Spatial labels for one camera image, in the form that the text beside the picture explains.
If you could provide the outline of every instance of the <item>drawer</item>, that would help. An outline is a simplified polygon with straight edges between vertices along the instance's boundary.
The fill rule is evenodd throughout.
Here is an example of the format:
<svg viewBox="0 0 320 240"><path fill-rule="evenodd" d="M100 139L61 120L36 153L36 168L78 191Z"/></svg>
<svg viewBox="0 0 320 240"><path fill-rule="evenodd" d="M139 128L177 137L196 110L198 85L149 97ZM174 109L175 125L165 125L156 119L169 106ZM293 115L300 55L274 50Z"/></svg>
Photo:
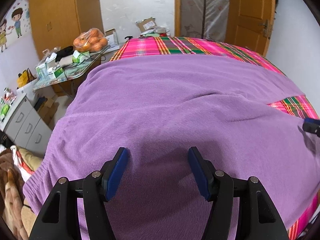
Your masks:
<svg viewBox="0 0 320 240"><path fill-rule="evenodd" d="M51 133L50 128L44 121L40 120L28 141L26 149L34 155L44 158Z"/></svg>
<svg viewBox="0 0 320 240"><path fill-rule="evenodd" d="M27 118L25 119L24 123L22 124L18 135L16 136L14 143L22 148L27 146L27 143L32 135L32 132L36 128L40 120L40 116L38 113L32 109L28 114Z"/></svg>
<svg viewBox="0 0 320 240"><path fill-rule="evenodd" d="M12 117L6 125L6 129L4 130L7 136L12 139L12 141L15 140L21 126L23 125L32 108L33 107L31 106L30 102L27 100L27 98L25 98L14 111Z"/></svg>

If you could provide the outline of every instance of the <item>blue gripper pad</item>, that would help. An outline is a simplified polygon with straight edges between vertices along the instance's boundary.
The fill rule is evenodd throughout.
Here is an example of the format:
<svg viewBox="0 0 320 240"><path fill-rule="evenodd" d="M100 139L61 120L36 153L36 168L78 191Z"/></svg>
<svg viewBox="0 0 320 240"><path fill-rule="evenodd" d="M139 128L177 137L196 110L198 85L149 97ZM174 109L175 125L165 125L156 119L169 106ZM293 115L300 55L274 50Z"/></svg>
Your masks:
<svg viewBox="0 0 320 240"><path fill-rule="evenodd" d="M125 168L127 167L129 158L128 150L126 148L121 149L122 152L119 156L119 159L117 160L108 179L108 186L105 194L105 198L108 201L110 201L111 198L113 198L116 195L122 175L124 173Z"/></svg>
<svg viewBox="0 0 320 240"><path fill-rule="evenodd" d="M320 125L320 120L318 120L318 119L313 119L313 118L309 118L309 117L305 118L305 119L304 119L304 122L311 122L311 123L315 123L315 124L317 124L317 125Z"/></svg>
<svg viewBox="0 0 320 240"><path fill-rule="evenodd" d="M192 170L193 176L195 177L201 196L203 196L208 201L211 197L208 188L208 179L204 173L204 170L201 167L199 158L196 156L197 153L194 152L194 150L197 150L193 148L195 147L191 147L188 151L188 162Z"/></svg>

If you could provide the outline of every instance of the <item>metal screw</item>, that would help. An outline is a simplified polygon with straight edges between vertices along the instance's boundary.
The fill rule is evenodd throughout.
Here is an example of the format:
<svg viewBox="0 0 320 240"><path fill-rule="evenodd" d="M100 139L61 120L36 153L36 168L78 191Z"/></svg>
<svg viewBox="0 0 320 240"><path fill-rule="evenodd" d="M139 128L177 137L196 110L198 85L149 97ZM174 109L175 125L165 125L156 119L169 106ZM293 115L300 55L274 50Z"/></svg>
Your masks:
<svg viewBox="0 0 320 240"><path fill-rule="evenodd" d="M223 177L224 176L224 172L220 171L220 170L216 170L216 172L214 174L216 174L218 177Z"/></svg>
<svg viewBox="0 0 320 240"><path fill-rule="evenodd" d="M97 178L97 177L99 177L101 175L101 172L100 171L94 171L93 173L92 173L92 177L94 177L94 178Z"/></svg>
<svg viewBox="0 0 320 240"><path fill-rule="evenodd" d="M251 178L250 178L250 180L251 180L251 182L253 182L253 183L258 183L258 178L257 177L255 177L255 176L252 176Z"/></svg>
<svg viewBox="0 0 320 240"><path fill-rule="evenodd" d="M67 179L66 179L65 177L62 177L62 178L59 179L59 183L60 183L60 184L63 184L63 183L65 183L66 181L67 181Z"/></svg>

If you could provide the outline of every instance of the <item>brown blanket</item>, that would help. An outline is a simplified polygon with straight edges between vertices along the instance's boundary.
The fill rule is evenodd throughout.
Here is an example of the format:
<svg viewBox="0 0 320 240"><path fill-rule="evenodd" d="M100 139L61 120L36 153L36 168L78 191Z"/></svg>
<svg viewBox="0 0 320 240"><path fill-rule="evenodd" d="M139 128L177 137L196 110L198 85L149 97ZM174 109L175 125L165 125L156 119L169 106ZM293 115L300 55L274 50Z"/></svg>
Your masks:
<svg viewBox="0 0 320 240"><path fill-rule="evenodd" d="M13 166L11 150L0 153L0 215L18 240L28 239L21 220L23 184L21 175Z"/></svg>

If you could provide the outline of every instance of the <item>wooden wardrobe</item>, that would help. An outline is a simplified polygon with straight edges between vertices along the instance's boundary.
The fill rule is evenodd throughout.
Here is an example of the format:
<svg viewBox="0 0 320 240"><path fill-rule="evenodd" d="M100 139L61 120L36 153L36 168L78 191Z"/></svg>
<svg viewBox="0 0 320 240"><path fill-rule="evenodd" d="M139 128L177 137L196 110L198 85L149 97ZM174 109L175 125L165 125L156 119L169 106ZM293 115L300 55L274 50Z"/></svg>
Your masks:
<svg viewBox="0 0 320 240"><path fill-rule="evenodd" d="M80 33L98 28L103 33L100 0L29 0L32 36L39 58L45 49L67 47ZM70 85L61 85L69 90ZM53 86L56 93L60 91Z"/></svg>

